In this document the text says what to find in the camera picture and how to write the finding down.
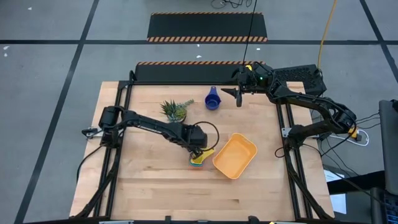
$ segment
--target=gray floor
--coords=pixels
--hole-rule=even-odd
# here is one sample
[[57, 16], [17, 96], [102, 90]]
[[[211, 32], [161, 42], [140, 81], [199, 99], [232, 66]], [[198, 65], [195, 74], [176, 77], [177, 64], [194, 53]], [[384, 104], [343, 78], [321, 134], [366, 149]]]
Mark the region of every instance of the gray floor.
[[[398, 3], [366, 1], [385, 40], [398, 40]], [[0, 0], [1, 40], [78, 40], [93, 0]], [[320, 40], [333, 0], [259, 0], [270, 40]], [[230, 6], [221, 11], [251, 11]], [[88, 40], [143, 40], [152, 12], [217, 11], [210, 0], [99, 0]], [[377, 40], [359, 0], [338, 1], [329, 40]], [[67, 76], [76, 45], [0, 44], [0, 215], [16, 218]], [[398, 46], [389, 45], [393, 57]], [[67, 218], [75, 173], [102, 81], [126, 79], [142, 60], [241, 60], [244, 45], [85, 45], [75, 70], [25, 222]], [[317, 45], [250, 45], [248, 60], [274, 68], [316, 63]], [[322, 56], [325, 96], [362, 118], [379, 100], [398, 98], [398, 84], [380, 45], [326, 45]], [[363, 124], [362, 127], [376, 124]], [[359, 174], [383, 169], [381, 134], [367, 130], [368, 147], [336, 148]], [[331, 139], [331, 144], [338, 141]], [[336, 166], [328, 158], [324, 163]]]

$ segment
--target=orange bowl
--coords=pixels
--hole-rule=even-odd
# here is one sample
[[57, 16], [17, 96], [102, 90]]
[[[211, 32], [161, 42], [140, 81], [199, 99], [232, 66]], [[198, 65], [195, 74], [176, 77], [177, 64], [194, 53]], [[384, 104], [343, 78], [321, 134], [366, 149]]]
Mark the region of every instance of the orange bowl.
[[232, 134], [213, 158], [214, 166], [230, 179], [237, 179], [257, 154], [257, 147], [242, 134]]

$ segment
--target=wooden tabletop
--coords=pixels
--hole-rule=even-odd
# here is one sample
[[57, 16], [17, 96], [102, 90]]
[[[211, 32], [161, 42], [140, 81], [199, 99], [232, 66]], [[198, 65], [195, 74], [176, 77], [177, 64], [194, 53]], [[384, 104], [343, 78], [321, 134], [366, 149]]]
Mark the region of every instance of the wooden tabletop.
[[[288, 84], [293, 91], [303, 92], [302, 83]], [[93, 126], [98, 125], [103, 108], [114, 105], [117, 85], [117, 82], [103, 82]], [[257, 146], [257, 155], [240, 178], [231, 180], [218, 171], [212, 163], [215, 154], [206, 159], [203, 168], [193, 169], [188, 165], [186, 149], [169, 143], [161, 135], [127, 128], [112, 219], [164, 220], [171, 215], [173, 220], [243, 221], [255, 215], [262, 221], [294, 220], [285, 162], [274, 155], [282, 146], [275, 105], [265, 95], [246, 94], [242, 107], [237, 108], [235, 99], [222, 92], [221, 87], [225, 86], [218, 86], [222, 102], [215, 111], [207, 110], [204, 105], [210, 86], [133, 86], [129, 109], [166, 121], [160, 113], [161, 102], [194, 99], [185, 123], [209, 121], [216, 125], [220, 142], [215, 154], [233, 133], [243, 134]], [[308, 109], [292, 106], [292, 111], [296, 124], [312, 122]], [[214, 128], [207, 124], [201, 127], [208, 134], [208, 145], [212, 145], [216, 140]], [[99, 138], [89, 140], [85, 156], [99, 143]], [[305, 143], [317, 147], [315, 140], [308, 139]], [[333, 216], [319, 153], [308, 146], [300, 150], [308, 189]], [[104, 152], [104, 149], [97, 152], [83, 164], [70, 215], [77, 214], [96, 191]], [[298, 188], [297, 192], [300, 213], [305, 217], [302, 194]], [[101, 214], [104, 214], [105, 203], [102, 205]]]

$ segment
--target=blue measuring cup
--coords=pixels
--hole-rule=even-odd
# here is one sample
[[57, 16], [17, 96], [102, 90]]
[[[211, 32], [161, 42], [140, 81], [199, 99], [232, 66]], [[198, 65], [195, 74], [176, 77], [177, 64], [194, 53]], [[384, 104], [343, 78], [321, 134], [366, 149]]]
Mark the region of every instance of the blue measuring cup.
[[221, 103], [221, 99], [217, 94], [217, 87], [212, 86], [209, 94], [205, 98], [206, 108], [209, 110], [216, 110]]

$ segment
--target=pineapple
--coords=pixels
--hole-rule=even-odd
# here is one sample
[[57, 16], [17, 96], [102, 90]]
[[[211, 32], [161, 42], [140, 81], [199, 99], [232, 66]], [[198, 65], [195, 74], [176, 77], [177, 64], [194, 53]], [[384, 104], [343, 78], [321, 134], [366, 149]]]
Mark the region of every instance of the pineapple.
[[187, 116], [187, 106], [193, 103], [193, 100], [188, 100], [184, 103], [175, 103], [174, 100], [170, 102], [164, 101], [160, 105], [162, 107], [162, 114], [167, 116], [169, 122], [181, 122]]

